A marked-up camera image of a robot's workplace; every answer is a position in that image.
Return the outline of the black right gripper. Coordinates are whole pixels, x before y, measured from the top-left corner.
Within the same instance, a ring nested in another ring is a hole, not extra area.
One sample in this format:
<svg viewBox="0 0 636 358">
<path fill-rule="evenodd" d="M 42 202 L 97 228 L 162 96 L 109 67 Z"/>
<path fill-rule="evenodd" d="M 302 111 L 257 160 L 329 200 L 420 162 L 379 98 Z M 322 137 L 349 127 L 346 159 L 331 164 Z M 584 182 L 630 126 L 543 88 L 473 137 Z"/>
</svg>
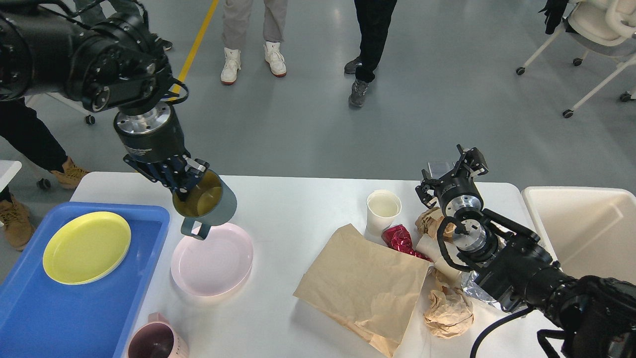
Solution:
<svg viewBox="0 0 636 358">
<path fill-rule="evenodd" d="M 486 160 L 477 147 L 464 149 L 456 145 L 460 158 L 450 171 L 440 179 L 422 169 L 422 181 L 415 191 L 427 208 L 439 205 L 445 217 L 466 218 L 468 212 L 483 210 L 483 199 L 474 183 L 474 178 L 489 172 Z"/>
</svg>

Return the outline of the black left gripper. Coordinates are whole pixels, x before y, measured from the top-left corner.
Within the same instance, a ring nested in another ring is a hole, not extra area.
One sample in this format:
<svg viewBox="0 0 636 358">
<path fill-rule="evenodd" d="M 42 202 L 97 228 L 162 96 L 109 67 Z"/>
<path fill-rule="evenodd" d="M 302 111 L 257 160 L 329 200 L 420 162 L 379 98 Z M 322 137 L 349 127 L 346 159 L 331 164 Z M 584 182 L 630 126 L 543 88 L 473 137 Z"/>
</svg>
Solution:
<svg viewBox="0 0 636 358">
<path fill-rule="evenodd" d="M 123 161 L 172 193 L 188 195 L 209 169 L 207 161 L 184 158 L 184 134 L 170 104 L 159 103 L 143 115 L 119 112 L 114 129 L 127 150 Z"/>
</svg>

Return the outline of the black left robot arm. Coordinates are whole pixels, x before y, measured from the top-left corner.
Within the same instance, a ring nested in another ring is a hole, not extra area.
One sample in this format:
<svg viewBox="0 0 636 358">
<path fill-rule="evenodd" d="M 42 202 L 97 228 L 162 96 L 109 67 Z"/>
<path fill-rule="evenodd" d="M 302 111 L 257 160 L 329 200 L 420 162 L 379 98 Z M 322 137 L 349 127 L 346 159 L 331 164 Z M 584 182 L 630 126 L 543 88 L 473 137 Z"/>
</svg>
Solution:
<svg viewBox="0 0 636 358">
<path fill-rule="evenodd" d="M 172 88 L 187 87 L 173 77 L 147 14 L 118 13 L 94 27 L 78 15 L 61 0 L 1 2 L 2 101 L 56 92 L 93 113 L 117 108 L 124 161 L 185 201 L 209 164 L 185 148 L 173 108 L 185 97 Z"/>
</svg>

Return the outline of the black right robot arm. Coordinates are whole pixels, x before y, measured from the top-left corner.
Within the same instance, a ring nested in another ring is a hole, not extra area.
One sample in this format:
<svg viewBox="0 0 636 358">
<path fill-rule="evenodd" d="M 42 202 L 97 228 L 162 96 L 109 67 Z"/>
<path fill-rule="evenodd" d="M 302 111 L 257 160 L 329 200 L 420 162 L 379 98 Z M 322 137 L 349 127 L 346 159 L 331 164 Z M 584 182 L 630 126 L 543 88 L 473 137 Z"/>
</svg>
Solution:
<svg viewBox="0 0 636 358">
<path fill-rule="evenodd" d="M 416 186 L 420 201 L 439 204 L 443 220 L 436 240 L 447 264 L 476 272 L 476 284 L 509 316 L 491 324 L 475 340 L 475 357 L 486 336 L 511 320 L 539 310 L 557 330 L 539 330 L 539 345 L 549 358 L 558 354 L 550 339 L 563 340 L 567 358 L 633 358 L 636 355 L 635 286 L 615 278 L 565 274 L 539 245 L 531 229 L 487 209 L 474 177 L 488 172 L 477 148 L 463 149 L 454 167 L 438 179 L 422 170 Z"/>
</svg>

